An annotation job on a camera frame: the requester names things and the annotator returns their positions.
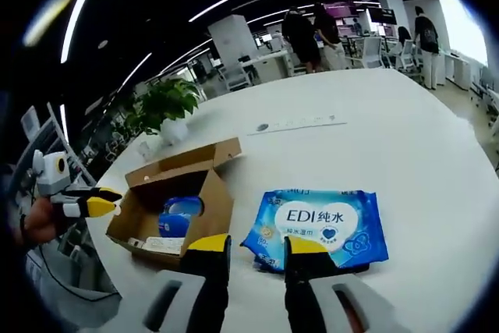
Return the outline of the person's left hand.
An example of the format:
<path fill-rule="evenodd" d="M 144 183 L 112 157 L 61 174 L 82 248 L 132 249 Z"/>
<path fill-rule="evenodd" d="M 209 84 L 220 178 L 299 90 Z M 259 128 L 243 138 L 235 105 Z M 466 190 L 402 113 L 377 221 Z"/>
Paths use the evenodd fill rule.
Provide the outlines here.
<path fill-rule="evenodd" d="M 29 214 L 21 216 L 19 235 L 22 244 L 33 249 L 61 236 L 76 223 L 77 218 L 67 218 L 56 212 L 48 198 L 40 197 L 32 204 Z"/>

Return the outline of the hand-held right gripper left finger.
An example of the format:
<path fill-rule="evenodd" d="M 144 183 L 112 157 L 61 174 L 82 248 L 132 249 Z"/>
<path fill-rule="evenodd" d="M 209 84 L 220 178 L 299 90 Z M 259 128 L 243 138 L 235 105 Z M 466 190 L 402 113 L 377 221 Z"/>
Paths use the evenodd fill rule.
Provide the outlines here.
<path fill-rule="evenodd" d="M 117 332 L 219 332 L 228 306 L 231 236 L 191 243 L 178 271 L 160 271 L 124 299 Z"/>

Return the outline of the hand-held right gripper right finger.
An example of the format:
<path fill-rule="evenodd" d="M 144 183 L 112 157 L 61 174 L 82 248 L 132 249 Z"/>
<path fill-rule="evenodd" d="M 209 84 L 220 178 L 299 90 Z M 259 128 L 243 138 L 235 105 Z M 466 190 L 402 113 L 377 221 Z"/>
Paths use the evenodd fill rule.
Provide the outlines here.
<path fill-rule="evenodd" d="M 408 332 L 394 307 L 354 274 L 336 267 L 326 248 L 286 236 L 285 308 L 293 332 Z"/>

